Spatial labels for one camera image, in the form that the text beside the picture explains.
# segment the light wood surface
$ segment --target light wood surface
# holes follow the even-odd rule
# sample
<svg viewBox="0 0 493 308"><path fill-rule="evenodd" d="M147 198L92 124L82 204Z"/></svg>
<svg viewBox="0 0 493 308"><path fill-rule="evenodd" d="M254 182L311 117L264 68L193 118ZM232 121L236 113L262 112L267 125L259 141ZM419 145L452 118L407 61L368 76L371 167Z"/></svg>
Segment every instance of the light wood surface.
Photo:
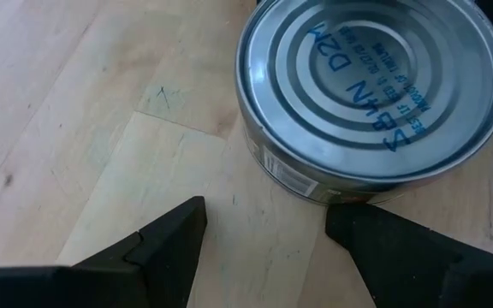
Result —
<svg viewBox="0 0 493 308"><path fill-rule="evenodd" d="M204 195L190 307L373 307L322 206L253 160L235 46L254 0L0 0L0 265L74 264ZM493 138L383 206L493 252Z"/></svg>

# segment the tin can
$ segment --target tin can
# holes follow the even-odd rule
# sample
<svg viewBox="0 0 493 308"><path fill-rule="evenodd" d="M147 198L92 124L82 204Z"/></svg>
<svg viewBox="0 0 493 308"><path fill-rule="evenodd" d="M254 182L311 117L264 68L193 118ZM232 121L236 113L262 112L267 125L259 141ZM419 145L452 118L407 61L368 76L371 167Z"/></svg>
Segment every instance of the tin can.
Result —
<svg viewBox="0 0 493 308"><path fill-rule="evenodd" d="M266 0L235 69L250 151L322 204L393 198L493 133L493 27L468 0Z"/></svg>

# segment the barcode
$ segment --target barcode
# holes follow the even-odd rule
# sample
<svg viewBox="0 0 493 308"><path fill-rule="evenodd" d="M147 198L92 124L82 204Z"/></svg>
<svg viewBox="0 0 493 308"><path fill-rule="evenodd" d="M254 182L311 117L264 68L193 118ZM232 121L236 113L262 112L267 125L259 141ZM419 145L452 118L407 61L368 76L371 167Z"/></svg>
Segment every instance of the barcode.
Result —
<svg viewBox="0 0 493 308"><path fill-rule="evenodd" d="M264 166L275 176L284 186L299 193L304 197L308 197L313 189L317 186L317 182L300 174L298 171L290 168L286 163L282 162L273 153L264 148Z"/></svg>

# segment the can lid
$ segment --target can lid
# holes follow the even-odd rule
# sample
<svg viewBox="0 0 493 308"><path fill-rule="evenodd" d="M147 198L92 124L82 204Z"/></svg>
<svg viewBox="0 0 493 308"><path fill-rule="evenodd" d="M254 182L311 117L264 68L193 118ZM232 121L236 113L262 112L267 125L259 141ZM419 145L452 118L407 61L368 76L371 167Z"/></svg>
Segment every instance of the can lid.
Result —
<svg viewBox="0 0 493 308"><path fill-rule="evenodd" d="M331 174L425 177L493 132L493 27L469 0L267 0L236 69L244 110Z"/></svg>

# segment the silver can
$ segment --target silver can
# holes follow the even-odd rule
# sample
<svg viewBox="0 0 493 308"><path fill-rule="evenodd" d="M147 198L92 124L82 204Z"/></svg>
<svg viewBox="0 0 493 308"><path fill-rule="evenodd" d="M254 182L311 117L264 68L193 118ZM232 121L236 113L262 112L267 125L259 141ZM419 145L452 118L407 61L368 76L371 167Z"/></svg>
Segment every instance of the silver can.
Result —
<svg viewBox="0 0 493 308"><path fill-rule="evenodd" d="M469 0L266 0L235 69L250 151L323 204L393 198L493 133L493 26Z"/></svg>

